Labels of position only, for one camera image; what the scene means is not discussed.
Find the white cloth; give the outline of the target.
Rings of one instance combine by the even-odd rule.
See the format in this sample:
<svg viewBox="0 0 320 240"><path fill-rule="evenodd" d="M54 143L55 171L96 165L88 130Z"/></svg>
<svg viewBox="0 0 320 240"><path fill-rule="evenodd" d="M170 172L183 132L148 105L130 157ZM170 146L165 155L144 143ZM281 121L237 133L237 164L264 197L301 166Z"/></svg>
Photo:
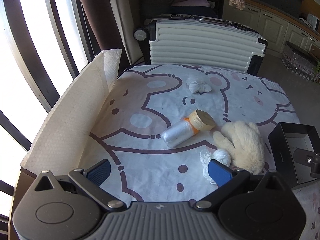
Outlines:
<svg viewBox="0 0 320 240"><path fill-rule="evenodd" d="M210 85L208 85L203 80L200 80L194 77L189 77L186 81L186 84L192 94L196 94L196 93L204 94L212 91L212 88Z"/></svg>

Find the brown curtain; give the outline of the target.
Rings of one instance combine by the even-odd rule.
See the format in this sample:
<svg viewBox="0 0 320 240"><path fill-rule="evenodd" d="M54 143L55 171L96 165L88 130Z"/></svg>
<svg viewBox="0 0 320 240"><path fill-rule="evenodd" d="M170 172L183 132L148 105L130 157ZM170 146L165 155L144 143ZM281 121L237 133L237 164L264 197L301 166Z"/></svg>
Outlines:
<svg viewBox="0 0 320 240"><path fill-rule="evenodd" d="M119 69L130 65L114 18L110 0L80 0L101 50L121 49Z"/></svg>

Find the black cardboard box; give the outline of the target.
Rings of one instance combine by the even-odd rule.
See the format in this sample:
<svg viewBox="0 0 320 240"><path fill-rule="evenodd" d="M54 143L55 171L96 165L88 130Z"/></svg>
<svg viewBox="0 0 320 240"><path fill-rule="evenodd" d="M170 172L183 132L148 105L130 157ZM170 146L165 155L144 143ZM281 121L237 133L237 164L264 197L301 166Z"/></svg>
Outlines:
<svg viewBox="0 0 320 240"><path fill-rule="evenodd" d="M289 187L319 180L319 135L315 127L280 122L268 140L276 170Z"/></svg>

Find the white ribbed suitcase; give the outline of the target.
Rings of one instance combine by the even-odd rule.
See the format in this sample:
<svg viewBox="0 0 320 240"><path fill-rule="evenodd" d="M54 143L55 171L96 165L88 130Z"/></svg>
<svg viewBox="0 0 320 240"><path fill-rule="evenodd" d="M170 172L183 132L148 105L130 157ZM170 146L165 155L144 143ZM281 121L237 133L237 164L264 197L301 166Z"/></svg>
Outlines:
<svg viewBox="0 0 320 240"><path fill-rule="evenodd" d="M135 29L150 64L219 67L257 75L268 47L256 30L219 18L164 14Z"/></svg>

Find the fluffy cream mitten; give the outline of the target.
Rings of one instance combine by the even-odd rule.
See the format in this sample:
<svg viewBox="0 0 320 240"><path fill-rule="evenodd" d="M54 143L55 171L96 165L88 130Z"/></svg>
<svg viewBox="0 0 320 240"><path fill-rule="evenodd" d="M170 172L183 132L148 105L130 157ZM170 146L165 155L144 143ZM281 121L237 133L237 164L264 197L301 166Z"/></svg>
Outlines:
<svg viewBox="0 0 320 240"><path fill-rule="evenodd" d="M213 132L214 144L226 150L233 166L258 175L265 164L264 142L259 128L252 122L235 121Z"/></svg>

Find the pack of water bottles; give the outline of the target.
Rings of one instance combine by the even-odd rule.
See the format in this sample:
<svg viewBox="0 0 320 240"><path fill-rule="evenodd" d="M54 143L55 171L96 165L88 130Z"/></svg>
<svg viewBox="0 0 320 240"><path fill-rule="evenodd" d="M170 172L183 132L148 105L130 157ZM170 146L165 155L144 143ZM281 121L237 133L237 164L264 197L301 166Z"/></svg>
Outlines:
<svg viewBox="0 0 320 240"><path fill-rule="evenodd" d="M289 41L285 42L282 56L281 61L291 72L319 83L319 59L315 56Z"/></svg>

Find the cream kitchen cabinets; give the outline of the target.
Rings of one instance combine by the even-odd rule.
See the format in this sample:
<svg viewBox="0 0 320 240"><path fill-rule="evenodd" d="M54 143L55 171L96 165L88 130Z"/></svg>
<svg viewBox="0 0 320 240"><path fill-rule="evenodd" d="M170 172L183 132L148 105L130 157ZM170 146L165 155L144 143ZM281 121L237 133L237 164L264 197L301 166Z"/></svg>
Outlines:
<svg viewBox="0 0 320 240"><path fill-rule="evenodd" d="M256 30L268 42L268 49L282 53L285 42L289 41L299 48L314 52L319 49L319 39L307 33L297 24L286 20L268 10L247 4L239 10L227 0L223 5L223 19L237 22Z"/></svg>

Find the oval wooden block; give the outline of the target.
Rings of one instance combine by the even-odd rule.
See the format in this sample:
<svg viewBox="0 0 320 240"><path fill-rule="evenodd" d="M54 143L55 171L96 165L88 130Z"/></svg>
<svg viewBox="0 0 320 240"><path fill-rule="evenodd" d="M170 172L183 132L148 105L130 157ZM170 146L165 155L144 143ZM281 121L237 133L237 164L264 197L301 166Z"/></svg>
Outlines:
<svg viewBox="0 0 320 240"><path fill-rule="evenodd" d="M196 109L188 116L192 126L198 131L210 131L216 127L214 119L202 110Z"/></svg>

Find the plastic film roll orange end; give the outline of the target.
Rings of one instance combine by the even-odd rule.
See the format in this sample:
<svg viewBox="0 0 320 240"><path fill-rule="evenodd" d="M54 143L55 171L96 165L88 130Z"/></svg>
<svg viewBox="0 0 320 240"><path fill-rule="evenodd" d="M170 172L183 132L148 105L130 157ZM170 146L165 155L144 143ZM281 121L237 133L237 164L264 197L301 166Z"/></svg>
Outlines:
<svg viewBox="0 0 320 240"><path fill-rule="evenodd" d="M192 126L189 119L184 118L168 127L161 134L161 138L169 148L175 148L176 146L196 135L198 132L199 131Z"/></svg>

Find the cartoon bear bedsheet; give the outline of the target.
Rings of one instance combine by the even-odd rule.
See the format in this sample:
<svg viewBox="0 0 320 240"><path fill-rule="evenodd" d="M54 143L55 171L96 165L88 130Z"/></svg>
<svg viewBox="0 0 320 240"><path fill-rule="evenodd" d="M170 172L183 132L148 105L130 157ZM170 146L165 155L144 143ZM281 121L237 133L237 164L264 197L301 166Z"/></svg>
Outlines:
<svg viewBox="0 0 320 240"><path fill-rule="evenodd" d="M319 239L319 136L260 77L132 68L89 134L93 164L120 206L91 239Z"/></svg>

